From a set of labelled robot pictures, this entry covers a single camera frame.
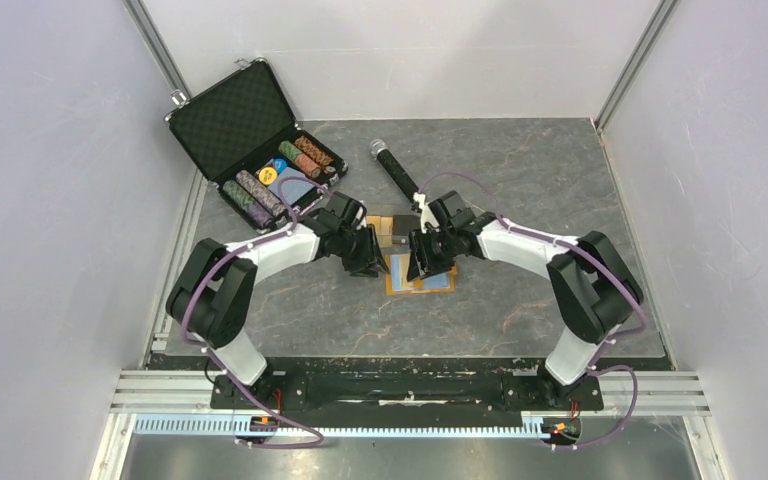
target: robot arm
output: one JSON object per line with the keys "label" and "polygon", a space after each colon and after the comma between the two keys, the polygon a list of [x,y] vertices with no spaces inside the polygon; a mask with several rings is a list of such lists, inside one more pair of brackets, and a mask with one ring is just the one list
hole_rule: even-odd
{"label": "robot arm", "polygon": [[465,254],[510,263],[552,283],[565,327],[555,349],[538,370],[542,393],[550,401],[566,397],[575,389],[602,343],[632,313],[610,281],[601,274],[594,275],[595,267],[562,245],[575,245],[591,254],[638,303],[643,301],[640,285],[602,233],[590,232],[581,238],[560,236],[509,221],[503,224],[491,212],[476,217],[454,191],[427,205],[421,194],[415,199],[422,210],[421,218],[433,216],[433,221],[425,222],[408,237],[412,252],[409,280],[448,271],[455,256]]}
{"label": "robot arm", "polygon": [[228,252],[243,248],[212,279],[198,298],[188,333],[197,335],[245,385],[266,369],[266,359],[254,347],[243,326],[254,285],[294,265],[337,255],[351,275],[377,276],[387,271],[375,228],[366,225],[365,210],[356,200],[334,193],[326,206],[303,217],[295,229],[246,242],[222,245],[205,239],[193,248],[166,302],[166,311],[182,322],[193,292],[207,272]]}
{"label": "robot arm", "polygon": [[[587,371],[609,335],[631,315],[631,306],[596,269],[563,245],[575,245],[595,257],[632,293],[643,300],[640,286],[608,238],[591,232],[584,237],[558,236],[503,224],[495,214],[476,217],[452,191],[431,203],[417,202],[423,225],[408,238],[408,278],[449,271],[458,255],[507,262],[552,283],[565,328],[555,349],[541,365],[543,395],[550,403],[565,398]],[[166,310],[181,322],[192,294],[208,270],[228,251],[248,247],[219,270],[198,299],[188,331],[209,345],[246,385],[267,368],[263,355],[243,330],[252,288],[260,280],[293,265],[337,255],[352,275],[377,276],[386,271],[375,230],[366,225],[363,206],[335,193],[322,209],[303,217],[295,230],[287,226],[267,237],[222,245],[206,239],[193,249],[170,294]],[[517,231],[531,232],[539,239]]]}

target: cable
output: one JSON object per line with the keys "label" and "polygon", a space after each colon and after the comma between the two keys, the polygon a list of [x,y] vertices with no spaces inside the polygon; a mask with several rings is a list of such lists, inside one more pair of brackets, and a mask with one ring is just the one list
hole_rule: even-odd
{"label": "cable", "polygon": [[[488,195],[495,205],[495,209],[498,212],[499,208],[499,201],[496,198],[496,195],[493,194],[493,192],[490,191],[489,188],[484,186],[484,184],[481,183],[477,178],[473,177],[472,175],[461,173],[461,172],[455,172],[455,171],[443,171],[440,173],[437,173],[433,175],[431,178],[425,181],[425,183],[422,184],[422,186],[419,188],[420,193],[422,193],[425,190],[425,187],[428,186],[429,183],[431,183],[432,180],[442,177],[442,176],[455,176],[455,177],[461,177],[466,180],[469,180],[470,182],[478,185],[481,190],[484,191],[486,195]],[[580,256],[581,258],[587,260],[588,263],[593,265],[596,270],[599,271],[606,279],[608,279],[609,282],[611,282],[611,285],[614,286],[614,288],[617,289],[617,291],[620,292],[620,295],[625,299],[626,302],[631,306],[631,309],[634,311],[634,313],[637,315],[637,317],[640,319],[640,325],[634,328],[630,328],[628,330],[623,330],[621,332],[614,333],[613,335],[609,335],[605,341],[602,343],[602,345],[596,350],[596,353],[593,354],[593,358],[590,360],[590,365],[593,365],[596,363],[599,358],[602,357],[602,355],[605,353],[605,350],[610,345],[613,345],[617,338],[624,337],[627,335],[633,335],[636,333],[640,333],[647,328],[649,328],[649,319],[646,316],[646,312],[643,311],[643,308],[640,306],[640,304],[637,302],[637,299],[634,298],[634,295],[631,294],[631,292],[628,291],[627,288],[625,288],[625,285],[622,284],[622,282],[606,267],[602,264],[599,260],[597,260],[593,255],[590,255],[584,249],[579,247],[578,245],[575,245],[573,243],[567,242],[566,240],[555,238],[549,235],[546,235],[542,232],[537,232],[534,230],[530,230],[527,228],[522,228],[517,225],[511,225],[507,222],[507,220],[499,213],[495,213],[496,219],[499,221],[499,223],[505,227],[508,231],[518,233],[520,235],[525,235],[526,237],[531,237],[546,243],[551,243],[555,245],[560,245],[576,255]]]}
{"label": "cable", "polygon": [[207,361],[204,362],[204,378],[206,378],[207,381],[211,383],[211,385],[216,386],[216,380],[210,378],[210,375],[207,374],[207,367],[209,366],[210,366],[210,358],[208,358]]}
{"label": "cable", "polygon": [[573,442],[577,442],[578,441],[578,438],[573,437],[572,435],[567,435],[566,433],[564,433],[563,430],[558,430],[558,435],[566,438],[567,440],[572,440]]}
{"label": "cable", "polygon": [[[499,208],[499,201],[496,198],[496,195],[493,194],[493,192],[490,191],[489,188],[484,186],[477,178],[461,172],[454,172],[454,171],[444,171],[437,173],[436,175],[433,175],[431,178],[425,181],[425,183],[422,184],[422,186],[419,188],[419,192],[422,193],[425,190],[425,187],[428,186],[429,183],[431,183],[432,180],[438,177],[442,176],[456,176],[461,177],[469,180],[470,182],[478,185],[481,190],[484,191],[485,194],[487,194],[491,199],[493,199],[493,203],[495,204],[495,209],[498,212]],[[633,335],[636,333],[640,333],[644,330],[646,330],[649,327],[649,320],[646,317],[646,312],[643,311],[643,308],[640,306],[640,303],[637,302],[637,299],[634,298],[634,295],[631,294],[631,292],[628,291],[627,288],[625,288],[625,285],[620,282],[620,280],[608,269],[608,267],[604,266],[602,262],[597,260],[593,255],[590,255],[584,249],[579,247],[578,245],[572,244],[570,242],[567,242],[566,240],[555,238],[549,235],[546,235],[541,232],[537,232],[534,230],[529,230],[526,228],[520,228],[516,225],[509,224],[504,217],[502,217],[501,214],[494,212],[496,215],[496,219],[499,221],[499,223],[505,227],[508,231],[518,233],[520,235],[524,235],[526,237],[534,238],[546,243],[551,243],[555,245],[560,245],[564,248],[569,249],[576,255],[582,257],[583,259],[587,260],[588,263],[593,265],[594,268],[596,268],[599,273],[601,273],[605,278],[608,279],[609,282],[611,282],[611,285],[614,286],[614,288],[617,289],[617,291],[620,292],[620,295],[625,299],[626,302],[631,306],[631,309],[634,311],[634,313],[637,315],[637,317],[640,319],[640,325],[631,328],[628,330],[624,330],[622,332],[614,333],[613,335],[609,335],[605,341],[602,342],[602,345],[599,346],[599,348],[596,350],[596,353],[593,354],[593,357],[590,359],[590,362],[588,362],[589,368],[586,375],[590,375],[592,377],[600,377],[606,373],[609,372],[615,372],[615,371],[626,371],[631,375],[631,382],[633,385],[633,392],[631,395],[631,404],[628,407],[628,412],[626,412],[625,416],[620,420],[620,422],[617,424],[616,427],[614,427],[613,430],[606,433],[605,435],[602,435],[601,437],[595,438],[593,440],[584,442],[582,444],[578,445],[567,445],[567,446],[559,446],[559,445],[552,445],[552,448],[565,448],[569,450],[577,450],[579,448],[588,447],[591,445],[597,445],[599,443],[602,443],[606,440],[609,440],[616,436],[619,432],[621,432],[623,429],[625,429],[626,425],[628,424],[629,420],[631,419],[631,415],[634,412],[634,408],[637,406],[637,395],[638,395],[638,384],[637,384],[637,375],[634,373],[634,370],[632,370],[631,367],[626,365],[615,365],[613,367],[604,368],[602,370],[595,370],[596,369],[596,361],[601,358],[601,356],[605,353],[608,346],[613,345],[616,343],[616,339],[622,336],[626,335]]]}
{"label": "cable", "polygon": [[552,450],[555,449],[563,449],[563,450],[578,450],[579,448],[585,448],[585,447],[592,447],[593,445],[598,445],[602,442],[606,442],[615,436],[617,436],[620,432],[625,430],[625,427],[628,425],[628,422],[631,420],[631,414],[634,413],[634,408],[637,406],[637,396],[638,396],[638,384],[637,384],[637,375],[634,373],[634,370],[632,370],[631,367],[627,365],[614,365],[613,367],[604,368],[599,371],[588,371],[587,375],[590,375],[591,377],[601,377],[602,375],[610,372],[628,372],[629,375],[631,375],[631,385],[632,385],[632,393],[631,393],[631,403],[628,406],[628,411],[625,412],[625,416],[620,420],[620,422],[608,433],[602,435],[601,437],[594,438],[593,440],[588,440],[584,443],[578,443],[575,445],[552,445]]}
{"label": "cable", "polygon": [[311,183],[314,186],[317,187],[317,189],[320,192],[325,193],[326,195],[330,195],[331,192],[328,191],[328,189],[324,188],[322,185],[314,182],[313,180],[307,178],[307,177],[287,177],[282,178],[278,181],[277,189],[278,189],[278,198],[281,200],[281,203],[284,204],[284,207],[287,208],[287,211],[290,213],[290,218],[292,218],[292,223],[290,224],[289,228],[287,230],[279,230],[272,235],[266,235],[260,238],[256,238],[250,242],[247,242],[243,246],[236,248],[230,252],[228,252],[224,257],[220,258],[218,262],[216,262],[213,267],[208,270],[207,274],[201,279],[199,284],[196,286],[196,289],[193,291],[193,296],[190,299],[190,303],[187,305],[187,309],[184,311],[184,317],[181,319],[181,339],[184,341],[184,343],[189,345],[197,345],[202,347],[202,349],[207,353],[207,356],[210,360],[213,360],[213,363],[216,364],[217,367],[219,367],[220,370],[225,372],[228,375],[228,378],[231,380],[231,382],[234,383],[234,385],[240,390],[240,392],[243,394],[246,399],[252,403],[255,407],[259,408],[260,410],[263,410],[267,414],[271,415],[273,418],[278,420],[279,422],[286,423],[288,425],[292,425],[296,428],[302,429],[310,434],[313,434],[316,436],[316,440],[312,440],[310,442],[301,442],[301,443],[290,443],[290,444],[251,444],[250,446],[252,448],[262,448],[262,449],[274,449],[274,450],[287,450],[292,448],[310,448],[315,447],[319,444],[321,444],[325,437],[319,433],[318,431],[314,430],[311,427],[308,427],[307,425],[303,425],[301,423],[298,423],[294,420],[291,420],[279,413],[276,413],[272,411],[269,407],[264,405],[260,402],[260,400],[255,397],[251,391],[249,391],[248,388],[246,388],[245,385],[243,385],[243,382],[240,381],[240,379],[237,378],[236,375],[234,375],[230,370],[228,370],[225,365],[219,360],[219,358],[216,356],[216,354],[211,350],[206,343],[197,340],[195,338],[190,337],[189,334],[189,326],[190,326],[190,318],[193,315],[193,310],[195,310],[196,303],[198,302],[198,299],[201,297],[201,294],[204,292],[204,289],[207,288],[207,284],[210,283],[210,280],[219,272],[219,270],[222,269],[222,267],[225,266],[228,262],[231,261],[234,257],[237,255],[248,251],[250,248],[263,245],[265,243],[271,242],[273,240],[277,240],[279,238],[284,238],[287,236],[288,232],[292,234],[296,230],[296,227],[298,226],[298,214],[293,210],[292,205],[287,201],[287,198],[284,196],[284,190],[283,186],[284,183],[289,180],[296,180],[296,181],[305,181],[307,183]]}

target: aluminum frame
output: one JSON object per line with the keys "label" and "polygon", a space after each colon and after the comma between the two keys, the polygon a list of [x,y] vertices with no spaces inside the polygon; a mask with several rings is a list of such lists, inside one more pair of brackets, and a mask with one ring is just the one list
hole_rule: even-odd
{"label": "aluminum frame", "polygon": [[[534,375],[520,371],[514,375]],[[637,372],[639,396],[634,417],[682,417],[691,439],[691,449],[703,480],[727,480],[725,462],[716,448],[710,409],[695,372]],[[582,411],[582,417],[615,417],[622,415],[631,401],[631,378],[623,372],[599,377],[605,409]],[[205,427],[211,421],[247,422],[253,415],[263,416],[258,410],[213,410],[210,397],[213,385],[202,371],[124,370],[113,396],[102,443],[93,464],[92,480],[118,480],[125,465],[125,457],[135,426],[142,421],[192,421],[190,426],[168,427],[164,433],[219,434],[227,431]],[[563,417],[559,411],[523,411],[523,428],[517,429],[324,429],[328,437],[397,437],[465,438],[500,436],[504,438],[534,438],[533,425],[539,419]],[[285,431],[281,436],[298,436],[300,432]]]}
{"label": "aluminum frame", "polygon": [[652,14],[652,18],[649,19],[649,23],[643,30],[643,34],[640,36],[640,40],[637,41],[637,45],[631,52],[631,56],[623,67],[617,82],[614,84],[614,88],[611,89],[611,93],[608,94],[608,98],[605,100],[605,105],[599,112],[599,115],[593,119],[593,126],[597,132],[602,132],[611,121],[620,101],[625,96],[634,78],[637,76],[637,72],[646,61],[646,57],[649,56],[649,52],[661,31],[672,16],[675,6],[679,0],[661,0],[658,6],[655,8],[655,13]]}

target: black microphone handle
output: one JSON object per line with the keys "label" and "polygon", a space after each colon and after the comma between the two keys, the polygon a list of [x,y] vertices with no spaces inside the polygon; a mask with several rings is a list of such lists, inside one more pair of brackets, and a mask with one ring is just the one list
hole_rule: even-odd
{"label": "black microphone handle", "polygon": [[390,178],[396,182],[396,186],[413,204],[413,194],[419,191],[419,187],[408,175],[408,172],[402,168],[402,165],[396,160],[396,157],[387,149],[387,145],[381,140],[373,140],[370,144],[370,153],[378,160],[378,163],[384,167],[384,170],[390,175]]}

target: purple cable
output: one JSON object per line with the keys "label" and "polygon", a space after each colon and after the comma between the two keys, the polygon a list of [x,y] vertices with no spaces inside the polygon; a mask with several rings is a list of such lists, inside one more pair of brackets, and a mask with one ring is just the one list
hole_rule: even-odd
{"label": "purple cable", "polygon": [[[426,180],[425,183],[423,183],[422,186],[419,187],[419,191],[422,192],[423,190],[425,190],[425,187],[428,186],[428,184],[431,183],[432,180],[434,180],[437,177],[441,177],[441,176],[461,177],[461,178],[469,180],[470,182],[478,185],[478,187],[481,188],[481,190],[483,190],[485,194],[487,194],[490,198],[493,199],[493,203],[495,204],[496,210],[498,212],[499,201],[496,199],[496,195],[494,195],[493,192],[491,192],[490,189],[488,189],[486,186],[484,186],[484,184],[482,184],[478,179],[476,179],[475,177],[473,177],[473,176],[471,176],[469,174],[466,174],[466,173],[454,172],[454,171],[443,171],[443,172],[440,172],[440,173],[432,176],[428,180]],[[646,317],[646,312],[644,312],[643,308],[640,306],[640,304],[637,303],[637,299],[634,298],[634,295],[632,295],[631,292],[629,292],[628,289],[625,288],[625,285],[623,285],[622,282],[620,282],[620,280],[616,277],[616,275],[614,275],[610,270],[608,270],[608,267],[604,266],[602,264],[602,262],[600,262],[595,257],[593,257],[593,255],[590,255],[589,253],[587,253],[584,249],[582,249],[578,245],[572,244],[572,243],[567,242],[565,240],[556,239],[554,237],[551,237],[549,235],[545,235],[545,234],[540,233],[540,232],[536,232],[536,231],[529,230],[529,229],[526,229],[526,228],[520,228],[518,226],[511,225],[499,213],[496,213],[496,219],[499,220],[499,223],[503,227],[508,229],[508,231],[511,231],[511,232],[514,232],[514,233],[518,233],[520,235],[525,235],[526,237],[531,237],[531,238],[540,240],[542,242],[560,245],[560,246],[562,246],[564,248],[569,249],[570,251],[572,251],[576,255],[582,257],[583,259],[587,260],[588,263],[593,265],[593,267],[595,267],[596,270],[599,270],[599,273],[604,275],[604,277],[606,279],[608,279],[609,282],[611,282],[611,285],[613,285],[614,288],[616,288],[617,291],[620,292],[620,295],[622,295],[622,297],[625,299],[625,301],[628,302],[628,304],[631,306],[631,309],[634,311],[634,313],[640,319],[640,325],[639,326],[637,326],[635,328],[630,328],[628,330],[623,330],[621,332],[617,332],[617,333],[615,333],[613,335],[608,336],[608,338],[605,339],[605,342],[599,347],[598,350],[596,350],[596,353],[593,355],[593,358],[590,360],[590,364],[591,365],[595,364],[596,361],[599,360],[599,358],[605,353],[605,350],[608,348],[608,346],[609,345],[613,345],[617,338],[623,337],[623,336],[626,336],[626,335],[633,335],[633,334],[636,334],[636,333],[640,333],[640,332],[646,330],[649,327],[649,319]]]}
{"label": "purple cable", "polygon": [[330,194],[326,188],[324,188],[322,185],[314,182],[313,180],[307,178],[307,177],[288,177],[283,178],[278,182],[278,197],[281,199],[281,203],[284,204],[285,207],[287,207],[287,211],[290,212],[290,217],[293,219],[292,224],[290,225],[290,228],[287,231],[280,231],[275,232],[272,235],[257,238],[255,240],[252,240],[251,242],[246,243],[245,245],[232,250],[231,252],[228,252],[224,257],[219,259],[218,262],[210,269],[208,270],[207,274],[204,276],[204,278],[201,279],[199,284],[196,286],[195,291],[193,291],[193,297],[190,299],[190,303],[187,305],[187,310],[184,311],[184,317],[181,319],[181,339],[184,341],[184,343],[187,343],[189,345],[198,345],[200,347],[204,347],[207,349],[207,354],[213,360],[213,362],[218,366],[221,370],[224,370],[227,372],[228,378],[231,379],[231,381],[234,383],[234,385],[237,386],[238,389],[240,389],[240,392],[243,393],[243,396],[246,397],[254,406],[257,408],[263,410],[264,412],[271,415],[273,418],[277,419],[280,422],[284,422],[288,425],[292,425],[294,427],[300,428],[308,433],[311,433],[317,437],[316,440],[312,440],[310,442],[302,442],[302,443],[290,443],[290,444],[252,444],[251,446],[254,448],[263,448],[263,449],[290,449],[290,448],[310,448],[315,447],[319,444],[321,444],[325,437],[319,433],[318,431],[314,430],[311,427],[308,427],[307,425],[303,425],[301,423],[298,423],[294,420],[291,420],[280,413],[274,412],[269,407],[261,403],[252,393],[251,391],[246,388],[245,385],[243,385],[243,382],[240,381],[234,375],[230,370],[225,368],[225,365],[222,364],[222,362],[219,361],[219,358],[216,357],[216,354],[213,353],[213,351],[207,347],[207,344],[204,342],[200,342],[189,335],[189,326],[190,326],[190,317],[193,315],[193,310],[195,310],[196,303],[198,302],[198,299],[201,297],[201,294],[204,292],[204,289],[207,288],[207,284],[210,283],[210,279],[216,275],[219,270],[222,269],[222,267],[225,266],[226,263],[230,262],[232,258],[236,257],[237,255],[248,251],[249,248],[256,247],[258,245],[263,245],[265,243],[271,242],[273,240],[276,240],[278,238],[284,238],[287,236],[287,232],[294,232],[296,230],[296,226],[298,226],[298,215],[293,211],[292,205],[287,202],[287,199],[284,197],[284,191],[283,186],[284,182],[290,181],[290,180],[297,180],[297,181],[304,181],[311,183],[317,187],[317,189],[325,194]]}
{"label": "purple cable", "polygon": [[591,377],[601,377],[602,375],[610,372],[628,372],[629,375],[631,375],[631,386],[632,386],[632,392],[631,392],[631,404],[628,406],[628,411],[625,412],[625,416],[620,420],[620,423],[617,424],[616,427],[613,428],[610,432],[602,435],[601,437],[594,438],[593,440],[588,440],[584,443],[578,443],[575,445],[553,445],[554,449],[562,449],[562,450],[578,450],[579,448],[584,447],[592,447],[593,445],[598,445],[602,442],[606,442],[615,436],[619,435],[620,432],[622,432],[625,427],[628,425],[628,422],[631,420],[631,414],[634,412],[634,408],[637,406],[637,396],[638,396],[638,384],[637,384],[637,375],[634,373],[634,370],[627,366],[627,365],[614,365],[613,367],[607,367],[603,368],[599,371],[588,371],[588,375]]}
{"label": "purple cable", "polygon": [[[490,196],[490,198],[493,199],[493,203],[495,204],[495,208],[496,208],[496,210],[498,212],[499,201],[496,198],[496,195],[494,195],[493,192],[491,192],[490,189],[488,189],[486,186],[484,186],[484,184],[482,184],[477,178],[475,178],[475,177],[473,177],[473,176],[471,176],[469,174],[466,174],[466,173],[454,172],[454,171],[440,172],[440,173],[432,176],[428,180],[426,180],[425,183],[423,183],[422,186],[419,188],[419,192],[421,193],[423,190],[425,190],[425,187],[428,186],[428,184],[431,183],[432,180],[434,180],[437,177],[444,176],[444,175],[465,178],[465,179],[469,180],[470,182],[478,185],[481,188],[481,190],[484,191],[485,194],[487,194],[488,196]],[[607,278],[608,281],[611,282],[611,285],[613,285],[614,288],[616,288],[617,291],[620,292],[620,295],[623,296],[625,301],[628,302],[628,304],[631,306],[632,310],[634,310],[634,313],[637,314],[638,318],[640,318],[640,326],[635,327],[635,328],[631,328],[631,329],[628,329],[628,330],[624,330],[622,332],[617,332],[617,333],[615,333],[613,335],[608,336],[605,339],[605,341],[602,342],[602,345],[600,345],[599,348],[596,350],[596,353],[593,354],[593,358],[591,358],[590,362],[588,362],[590,368],[587,370],[587,373],[586,373],[586,375],[590,375],[591,377],[599,377],[599,376],[602,376],[602,375],[604,375],[604,374],[606,374],[608,372],[614,372],[614,371],[625,371],[625,372],[628,372],[631,375],[631,382],[632,382],[632,386],[633,386],[633,391],[632,391],[632,394],[631,394],[631,404],[628,407],[628,412],[626,412],[625,417],[623,417],[623,419],[620,420],[620,422],[617,424],[616,427],[614,427],[613,430],[611,430],[610,432],[606,433],[605,435],[602,435],[601,437],[595,438],[593,440],[589,440],[589,441],[584,442],[584,443],[582,443],[580,445],[555,446],[555,448],[560,447],[560,448],[564,448],[564,449],[568,449],[568,450],[577,450],[577,449],[582,448],[582,447],[588,447],[588,446],[591,446],[591,445],[597,445],[599,443],[602,443],[602,442],[604,442],[606,440],[609,440],[609,439],[613,438],[614,436],[619,434],[619,432],[621,432],[623,429],[625,429],[626,425],[628,424],[629,420],[631,419],[631,414],[634,412],[634,408],[637,405],[637,396],[638,396],[637,375],[634,374],[634,370],[632,370],[631,367],[628,367],[626,365],[615,365],[613,367],[608,367],[608,368],[604,368],[602,370],[597,371],[597,370],[595,370],[596,369],[596,361],[599,360],[599,358],[605,353],[605,350],[607,350],[609,345],[613,345],[614,343],[616,343],[616,339],[618,337],[625,336],[625,335],[632,335],[632,334],[640,333],[640,332],[646,330],[646,328],[649,326],[649,320],[646,317],[646,312],[643,311],[643,308],[637,302],[637,299],[634,298],[634,295],[632,295],[631,292],[629,292],[628,289],[625,288],[625,285],[623,285],[622,282],[620,282],[620,280],[616,277],[616,275],[614,275],[608,269],[608,267],[602,265],[602,262],[597,260],[593,255],[590,255],[589,253],[584,251],[584,249],[582,249],[578,245],[574,245],[574,244],[569,243],[569,242],[567,242],[565,240],[557,239],[557,238],[551,237],[549,235],[546,235],[546,234],[543,234],[543,233],[540,233],[540,232],[536,232],[536,231],[533,231],[533,230],[528,230],[526,228],[520,228],[518,226],[511,225],[507,221],[505,221],[505,218],[502,217],[501,214],[496,213],[495,215],[496,215],[496,219],[499,221],[499,223],[503,227],[505,227],[508,231],[510,231],[510,232],[518,233],[518,234],[524,235],[526,237],[531,237],[531,238],[540,240],[542,242],[560,245],[560,246],[562,246],[564,248],[569,249],[570,251],[572,251],[576,255],[579,255],[583,259],[587,260],[588,263],[593,265],[593,267],[595,267],[597,270],[599,270],[599,273],[604,275],[605,278]]]}

